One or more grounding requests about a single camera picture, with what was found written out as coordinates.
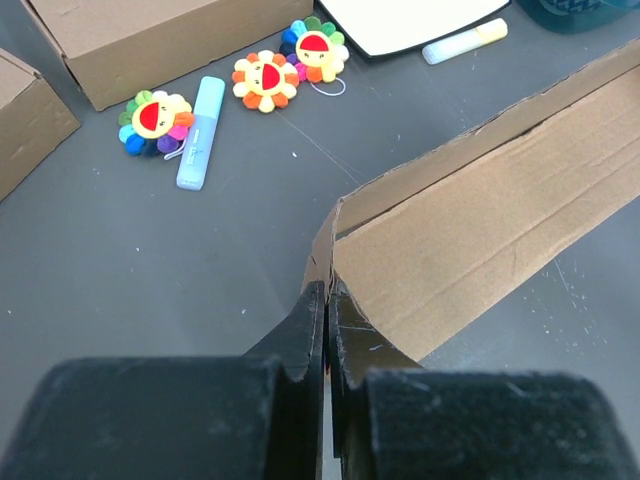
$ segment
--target highlighter cap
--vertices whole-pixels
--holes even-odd
[[[216,77],[202,77],[196,104],[193,107],[194,115],[203,117],[218,118],[220,107],[222,107],[222,96],[224,95],[224,80]]]

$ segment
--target open cardboard box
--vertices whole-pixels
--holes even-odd
[[[0,200],[80,124],[40,74],[0,49]]]
[[[340,199],[306,281],[422,359],[640,194],[639,64],[635,40]]]
[[[96,110],[311,14],[313,0],[21,0]]]

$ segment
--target smiling flower toy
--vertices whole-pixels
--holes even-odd
[[[282,33],[280,53],[295,65],[301,81],[331,83],[344,70],[349,51],[344,35],[317,17],[296,20]]]
[[[118,137],[131,155],[171,154],[182,146],[194,116],[182,95],[145,90],[127,104]]]
[[[242,98],[245,107],[262,113],[286,107],[300,83],[295,67],[283,55],[269,50],[238,60],[232,79],[233,94]]]

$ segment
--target dark gray tabletop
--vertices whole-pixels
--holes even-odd
[[[19,2],[1,1],[0,46],[38,67],[83,126],[0,203],[0,450],[56,362],[244,352],[293,305],[340,196],[640,36],[638,14],[562,36],[515,4],[501,14],[506,40],[437,67],[418,51],[354,55],[343,96],[303,85],[267,116],[228,94],[194,193],[175,187],[176,161],[127,157],[122,107],[93,112]],[[166,88],[193,97],[203,75],[229,78],[237,58],[277,46],[267,39]],[[640,452],[640,385],[623,361],[640,333],[639,215],[632,204],[425,361],[585,374],[607,389]]]

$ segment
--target blue highlighter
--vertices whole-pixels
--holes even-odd
[[[193,107],[195,122],[189,129],[176,177],[176,185],[180,188],[198,191],[204,185],[222,107],[224,87],[224,80],[220,78],[203,77],[200,82],[196,104]]]

